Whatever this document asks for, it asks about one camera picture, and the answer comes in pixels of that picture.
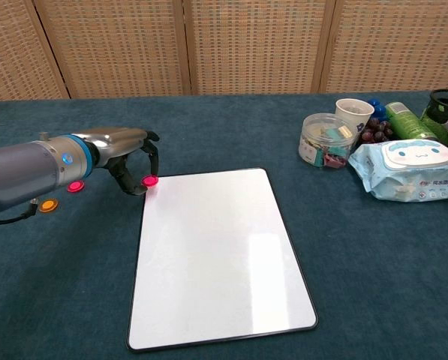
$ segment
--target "pink magnet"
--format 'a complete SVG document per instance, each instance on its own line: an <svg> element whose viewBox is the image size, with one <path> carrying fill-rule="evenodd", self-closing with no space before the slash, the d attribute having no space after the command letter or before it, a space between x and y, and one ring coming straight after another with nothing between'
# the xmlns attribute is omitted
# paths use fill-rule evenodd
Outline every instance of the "pink magnet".
<svg viewBox="0 0 448 360"><path fill-rule="evenodd" d="M67 186L67 191L68 191L69 193L78 193L78 192L81 191L84 187L85 187L85 184L83 183L82 180L74 181L74 182L71 182L71 183Z"/></svg>
<svg viewBox="0 0 448 360"><path fill-rule="evenodd" d="M158 183L158 176L155 175L147 175L142 178L141 184L145 185L148 188L151 188L152 186L156 186Z"/></svg>

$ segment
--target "woven wall panel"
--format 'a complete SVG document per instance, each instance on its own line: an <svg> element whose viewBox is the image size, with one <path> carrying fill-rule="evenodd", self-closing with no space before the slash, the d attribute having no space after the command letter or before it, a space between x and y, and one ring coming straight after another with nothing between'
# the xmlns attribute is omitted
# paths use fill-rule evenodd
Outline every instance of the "woven wall panel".
<svg viewBox="0 0 448 360"><path fill-rule="evenodd" d="M0 101L68 97L35 24L40 26L32 6L23 0L0 0Z"/></svg>
<svg viewBox="0 0 448 360"><path fill-rule="evenodd" d="M325 3L184 0L192 92L310 92Z"/></svg>
<svg viewBox="0 0 448 360"><path fill-rule="evenodd" d="M172 0L39 0L73 98L180 95L188 84Z"/></svg>
<svg viewBox="0 0 448 360"><path fill-rule="evenodd" d="M448 0L343 1L322 92L448 87Z"/></svg>

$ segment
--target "black cable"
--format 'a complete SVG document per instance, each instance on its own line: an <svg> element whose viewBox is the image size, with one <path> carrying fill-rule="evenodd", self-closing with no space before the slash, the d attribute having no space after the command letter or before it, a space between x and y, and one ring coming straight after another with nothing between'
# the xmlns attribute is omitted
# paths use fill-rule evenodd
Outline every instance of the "black cable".
<svg viewBox="0 0 448 360"><path fill-rule="evenodd" d="M29 207L27 208L27 210L25 212L23 212L20 216L13 217L11 219L0 220L0 225L12 224L12 223L15 223L17 221L21 221L23 219L30 218L31 216L34 216L37 213L37 209L38 209L37 201L36 200L32 200L30 202Z"/></svg>

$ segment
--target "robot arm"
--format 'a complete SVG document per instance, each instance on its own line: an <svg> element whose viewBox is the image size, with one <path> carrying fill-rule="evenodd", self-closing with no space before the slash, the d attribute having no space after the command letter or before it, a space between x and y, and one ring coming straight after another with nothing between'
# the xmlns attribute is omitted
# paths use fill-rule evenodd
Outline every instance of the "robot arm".
<svg viewBox="0 0 448 360"><path fill-rule="evenodd" d="M147 188L134 182L125 163L141 149L157 175L158 151L151 141L158 140L151 131L101 127L0 148L0 212L83 179L97 167L108 169L125 193L144 194Z"/></svg>

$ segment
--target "wet wipes package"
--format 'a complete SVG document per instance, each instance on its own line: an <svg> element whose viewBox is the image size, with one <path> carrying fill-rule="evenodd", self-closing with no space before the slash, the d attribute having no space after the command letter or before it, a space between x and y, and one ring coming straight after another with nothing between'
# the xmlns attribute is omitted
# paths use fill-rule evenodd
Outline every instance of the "wet wipes package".
<svg viewBox="0 0 448 360"><path fill-rule="evenodd" d="M349 164L365 191L381 200L420 202L448 199L448 148L431 140L361 145Z"/></svg>

